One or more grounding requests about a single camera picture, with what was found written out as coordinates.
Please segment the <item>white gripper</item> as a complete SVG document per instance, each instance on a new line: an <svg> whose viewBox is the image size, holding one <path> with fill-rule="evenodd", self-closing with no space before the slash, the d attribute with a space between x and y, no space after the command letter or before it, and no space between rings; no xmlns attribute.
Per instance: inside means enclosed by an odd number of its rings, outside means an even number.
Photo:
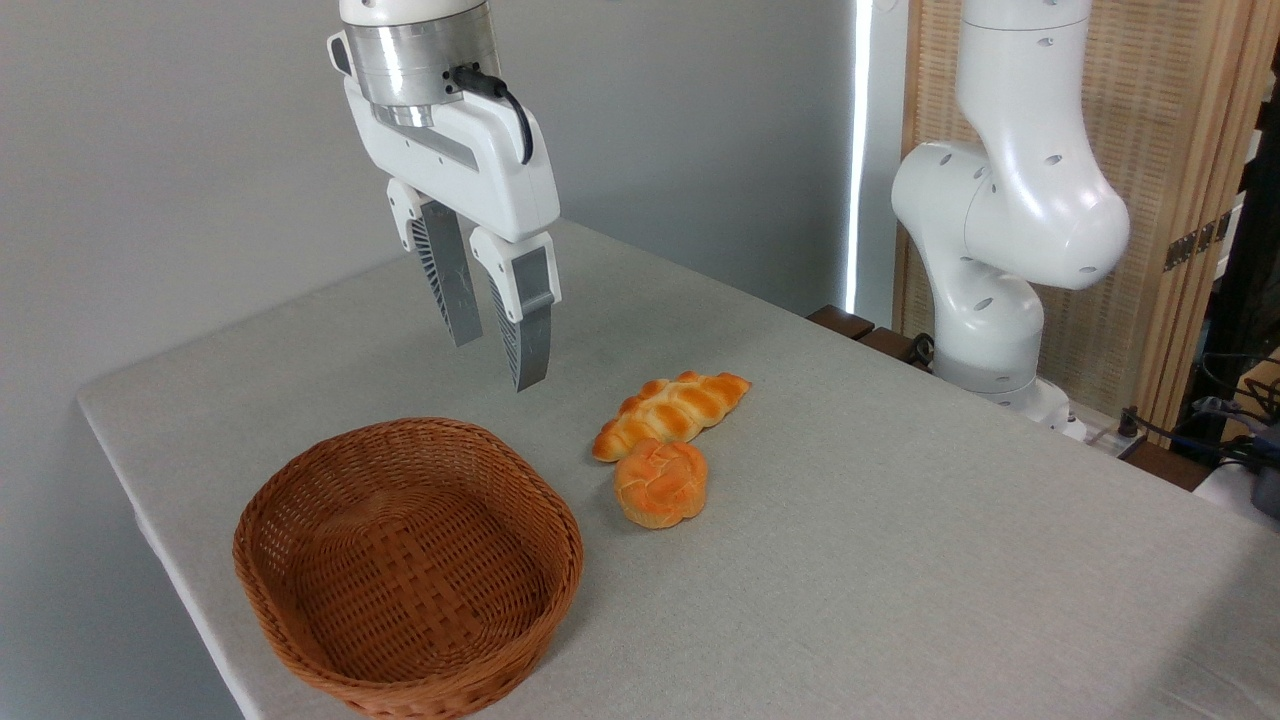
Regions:
<svg viewBox="0 0 1280 720"><path fill-rule="evenodd" d="M460 215L483 227L470 246L488 274L515 389L543 380L562 300L543 231L561 199L536 118L498 76L494 33L343 29L329 53L366 154L392 177L399 242L420 260L454 345L483 336Z"/></svg>

